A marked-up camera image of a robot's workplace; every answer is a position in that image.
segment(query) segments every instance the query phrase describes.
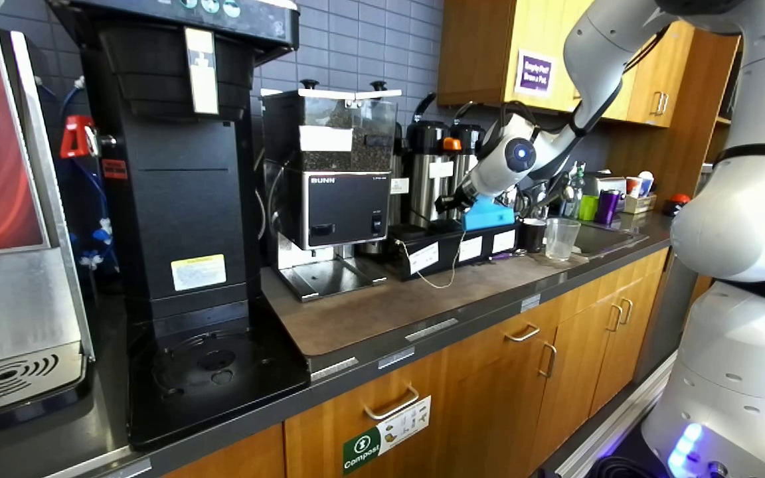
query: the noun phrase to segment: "coffee machine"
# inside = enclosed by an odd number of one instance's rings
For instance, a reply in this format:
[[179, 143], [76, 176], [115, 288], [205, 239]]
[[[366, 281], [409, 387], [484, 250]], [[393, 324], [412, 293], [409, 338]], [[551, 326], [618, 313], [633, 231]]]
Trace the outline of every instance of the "coffee machine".
[[266, 205], [280, 277], [301, 301], [385, 281], [398, 91], [264, 96]]
[[266, 0], [50, 0], [79, 45], [127, 306], [131, 447], [308, 383], [261, 293], [253, 70], [297, 47]]
[[0, 427], [79, 402], [90, 361], [29, 45], [0, 33]]

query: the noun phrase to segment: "countertop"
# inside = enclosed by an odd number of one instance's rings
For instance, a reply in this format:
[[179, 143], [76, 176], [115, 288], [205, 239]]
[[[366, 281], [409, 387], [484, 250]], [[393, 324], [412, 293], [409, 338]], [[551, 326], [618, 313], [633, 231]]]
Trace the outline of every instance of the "countertop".
[[448, 284], [444, 290], [423, 280], [390, 280], [297, 304], [282, 280], [264, 269], [264, 290], [308, 359], [312, 386], [148, 455], [131, 452], [124, 442], [124, 312], [115, 301], [98, 304], [90, 395], [42, 419], [0, 430], [0, 476], [161, 476], [667, 248], [669, 217], [646, 215], [625, 228], [646, 239], [577, 266], [515, 254], [454, 269], [454, 277], [451, 270], [431, 277]]

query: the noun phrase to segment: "cup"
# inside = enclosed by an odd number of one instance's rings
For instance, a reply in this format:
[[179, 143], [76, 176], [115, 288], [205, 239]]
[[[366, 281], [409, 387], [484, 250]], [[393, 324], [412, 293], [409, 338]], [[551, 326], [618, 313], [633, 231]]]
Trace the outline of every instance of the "cup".
[[596, 220], [596, 212], [597, 212], [597, 196], [584, 195], [584, 196], [580, 199], [577, 217], [580, 217], [581, 224], [593, 224], [593, 220]]
[[580, 235], [580, 220], [551, 217], [545, 228], [545, 258], [553, 262], [565, 262], [572, 258]]
[[523, 217], [515, 227], [515, 245], [525, 253], [541, 253], [547, 220], [541, 217]]
[[610, 227], [622, 208], [622, 192], [600, 192], [596, 220]]

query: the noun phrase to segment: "power cord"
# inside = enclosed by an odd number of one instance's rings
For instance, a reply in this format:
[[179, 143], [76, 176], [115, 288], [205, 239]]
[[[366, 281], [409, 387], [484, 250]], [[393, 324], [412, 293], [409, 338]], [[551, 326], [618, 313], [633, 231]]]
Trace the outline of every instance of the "power cord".
[[[462, 228], [462, 235], [460, 235], [460, 239], [458, 239], [458, 250], [454, 250], [454, 258], [451, 258], [451, 269], [448, 269], [448, 280], [446, 280], [446, 284], [436, 284], [436, 281], [431, 281], [426, 273], [414, 273], [420, 281], [426, 281], [428, 288], [434, 288], [434, 290], [448, 290], [454, 281], [458, 281], [458, 258], [460, 258], [460, 248], [462, 248], [462, 239], [466, 239], [466, 228]], [[405, 254], [406, 254], [406, 260], [412, 258], [412, 253], [409, 253], [409, 248], [406, 248], [406, 243], [402, 243], [398, 239], [398, 245], [402, 245], [402, 250], [405, 250]]]

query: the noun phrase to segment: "black coffee machine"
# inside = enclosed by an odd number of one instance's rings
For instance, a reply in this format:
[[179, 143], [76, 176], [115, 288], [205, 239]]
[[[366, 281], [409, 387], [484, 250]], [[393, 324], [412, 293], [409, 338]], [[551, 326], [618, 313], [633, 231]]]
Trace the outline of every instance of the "black coffee machine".
[[308, 383], [261, 296], [253, 70], [297, 47], [258, 0], [50, 0], [82, 54], [131, 343], [131, 447]]

